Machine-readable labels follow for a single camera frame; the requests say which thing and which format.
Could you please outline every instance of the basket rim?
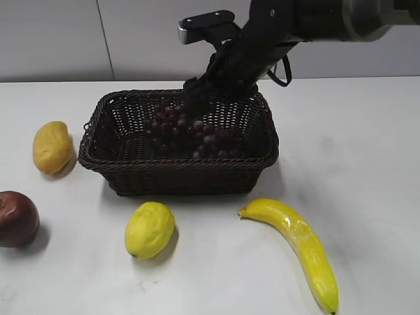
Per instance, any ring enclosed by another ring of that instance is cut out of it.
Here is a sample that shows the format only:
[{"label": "basket rim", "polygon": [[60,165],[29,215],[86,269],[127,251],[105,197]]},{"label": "basket rim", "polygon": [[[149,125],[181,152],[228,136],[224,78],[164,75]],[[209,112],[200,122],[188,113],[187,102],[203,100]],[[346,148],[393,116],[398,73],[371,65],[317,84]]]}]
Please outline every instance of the basket rim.
[{"label": "basket rim", "polygon": [[96,127],[100,121],[103,108],[107,105],[109,98],[113,98],[115,95],[125,94],[137,94],[137,95],[158,95],[160,93],[179,95],[182,89],[161,89],[161,90],[122,90],[104,95],[98,104],[89,120],[85,124],[85,133],[80,142],[79,154],[77,160],[86,169],[109,169],[110,167],[117,170],[122,169],[180,169],[183,167],[196,168],[206,167],[211,168],[229,168],[229,169],[262,169],[273,165],[279,155],[278,150],[278,136],[274,128],[274,123],[271,119],[271,110],[266,103],[266,100],[261,93],[256,93],[253,98],[258,98],[261,101],[263,108],[266,110],[266,120],[269,120],[271,125],[269,126],[270,132],[267,136],[270,137],[270,150],[261,157],[250,157],[245,159],[220,159],[220,158],[205,158],[205,159],[192,159],[192,158],[178,158],[178,159],[133,159],[133,160],[110,160],[110,159],[98,159],[90,155],[89,148],[91,147],[93,137],[87,135],[94,134]]}]

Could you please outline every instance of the banana tip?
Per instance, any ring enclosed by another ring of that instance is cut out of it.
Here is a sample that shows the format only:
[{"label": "banana tip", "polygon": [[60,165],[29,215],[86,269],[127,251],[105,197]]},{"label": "banana tip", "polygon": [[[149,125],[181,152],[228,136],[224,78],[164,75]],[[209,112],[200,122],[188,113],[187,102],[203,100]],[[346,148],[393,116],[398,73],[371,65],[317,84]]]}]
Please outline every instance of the banana tip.
[{"label": "banana tip", "polygon": [[244,217],[244,215],[245,215],[245,208],[242,208],[238,211],[238,216],[239,216],[239,218],[242,219]]}]

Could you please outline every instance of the bunch of grapes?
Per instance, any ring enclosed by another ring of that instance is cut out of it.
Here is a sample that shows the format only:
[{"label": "bunch of grapes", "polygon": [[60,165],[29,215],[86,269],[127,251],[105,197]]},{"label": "bunch of grapes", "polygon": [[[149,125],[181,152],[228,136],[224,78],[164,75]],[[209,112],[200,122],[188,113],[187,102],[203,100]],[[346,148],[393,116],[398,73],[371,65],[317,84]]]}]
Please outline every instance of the bunch of grapes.
[{"label": "bunch of grapes", "polygon": [[162,154],[190,152],[194,159],[246,158],[237,145],[242,135],[238,128],[215,127],[198,118],[189,118],[181,105],[155,107],[156,116],[146,123],[146,136]]}]

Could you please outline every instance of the metal bracket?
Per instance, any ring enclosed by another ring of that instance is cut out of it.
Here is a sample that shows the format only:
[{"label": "metal bracket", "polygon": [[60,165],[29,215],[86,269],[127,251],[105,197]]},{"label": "metal bracket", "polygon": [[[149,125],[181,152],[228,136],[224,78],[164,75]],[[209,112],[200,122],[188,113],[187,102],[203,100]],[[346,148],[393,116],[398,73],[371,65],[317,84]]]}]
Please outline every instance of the metal bracket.
[{"label": "metal bracket", "polygon": [[222,43],[240,31],[234,19],[235,14],[227,10],[185,18],[178,25],[179,39],[184,45],[203,40],[212,45]]}]

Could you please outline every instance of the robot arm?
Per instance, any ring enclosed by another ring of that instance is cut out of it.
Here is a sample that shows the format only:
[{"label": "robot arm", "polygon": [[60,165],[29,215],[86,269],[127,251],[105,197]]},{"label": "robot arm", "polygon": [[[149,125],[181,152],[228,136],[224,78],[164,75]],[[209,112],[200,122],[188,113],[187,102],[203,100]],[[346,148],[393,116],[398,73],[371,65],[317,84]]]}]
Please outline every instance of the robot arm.
[{"label": "robot arm", "polygon": [[216,48],[203,76],[184,85],[186,102],[203,104],[203,94],[220,86],[236,96],[254,93],[277,62],[288,67],[287,53],[298,43],[375,41],[393,25],[416,24],[420,0],[251,0],[242,29],[225,10],[186,18],[181,41],[206,40]]}]

